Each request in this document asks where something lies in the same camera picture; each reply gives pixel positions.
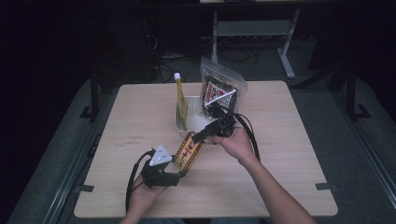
yellow bottle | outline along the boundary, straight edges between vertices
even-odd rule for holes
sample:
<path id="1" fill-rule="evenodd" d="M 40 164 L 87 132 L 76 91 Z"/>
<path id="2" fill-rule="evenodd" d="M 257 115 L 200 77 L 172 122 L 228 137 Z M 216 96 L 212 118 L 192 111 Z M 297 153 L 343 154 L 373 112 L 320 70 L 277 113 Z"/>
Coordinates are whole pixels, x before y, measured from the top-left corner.
<path id="1" fill-rule="evenodd" d="M 187 131 L 187 113 L 188 113 L 188 105 L 184 101 L 183 89 L 181 88 L 181 80 L 180 73 L 175 73 L 175 82 L 177 84 L 177 107 L 178 114 L 181 118 L 181 123 L 183 125 L 183 129 Z"/>

person's left hand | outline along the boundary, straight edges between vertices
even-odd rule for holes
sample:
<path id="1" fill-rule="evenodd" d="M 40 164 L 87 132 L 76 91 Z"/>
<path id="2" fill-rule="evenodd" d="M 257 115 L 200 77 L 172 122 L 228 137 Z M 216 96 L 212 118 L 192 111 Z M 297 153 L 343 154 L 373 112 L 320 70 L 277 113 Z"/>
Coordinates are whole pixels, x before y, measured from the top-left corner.
<path id="1" fill-rule="evenodd" d="M 168 187 L 149 188 L 143 183 L 143 176 L 139 175 L 134 181 L 132 189 L 134 189 L 134 191 L 129 200 L 129 210 L 122 220 L 122 223 L 137 223 Z"/>

white triangle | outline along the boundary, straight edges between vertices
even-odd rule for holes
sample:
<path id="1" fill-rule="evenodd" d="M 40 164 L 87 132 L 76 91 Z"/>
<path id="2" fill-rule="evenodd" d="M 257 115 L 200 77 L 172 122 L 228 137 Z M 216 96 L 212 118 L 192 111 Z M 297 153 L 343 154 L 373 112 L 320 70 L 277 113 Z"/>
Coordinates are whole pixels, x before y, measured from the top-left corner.
<path id="1" fill-rule="evenodd" d="M 166 151 L 166 149 L 163 147 L 163 145 L 159 145 L 157 147 L 157 150 L 154 153 L 154 156 L 152 156 L 151 161 L 149 162 L 149 165 L 155 166 L 155 165 L 169 162 L 171 160 L 172 160 L 171 155 L 169 155 L 169 153 Z"/>

background desk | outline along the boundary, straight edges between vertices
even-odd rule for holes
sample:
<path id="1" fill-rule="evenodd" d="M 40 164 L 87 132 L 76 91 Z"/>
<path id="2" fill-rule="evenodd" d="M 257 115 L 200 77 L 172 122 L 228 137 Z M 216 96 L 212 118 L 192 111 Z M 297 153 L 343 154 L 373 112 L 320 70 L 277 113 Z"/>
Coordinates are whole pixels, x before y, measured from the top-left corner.
<path id="1" fill-rule="evenodd" d="M 249 82 L 244 105 L 262 163 L 313 216 L 332 216 L 337 206 L 325 183 L 304 125 L 281 81 Z M 185 83 L 186 95 L 198 95 L 201 83 Z M 163 144 L 176 153 L 183 138 L 175 127 L 175 84 L 122 86 L 109 116 L 85 185 L 77 217 L 122 217 L 125 190 L 134 163 Z M 245 169 L 220 147 L 206 146 L 186 177 L 171 187 L 147 217 L 268 217 Z"/>

white bottle cap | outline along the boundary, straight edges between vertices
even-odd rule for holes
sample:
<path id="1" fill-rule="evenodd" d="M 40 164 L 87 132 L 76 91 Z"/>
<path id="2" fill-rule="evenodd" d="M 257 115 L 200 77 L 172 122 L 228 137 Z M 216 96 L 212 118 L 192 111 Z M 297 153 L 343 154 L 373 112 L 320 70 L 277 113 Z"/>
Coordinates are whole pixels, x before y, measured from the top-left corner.
<path id="1" fill-rule="evenodd" d="M 175 80 L 180 79 L 180 73 L 175 73 Z"/>

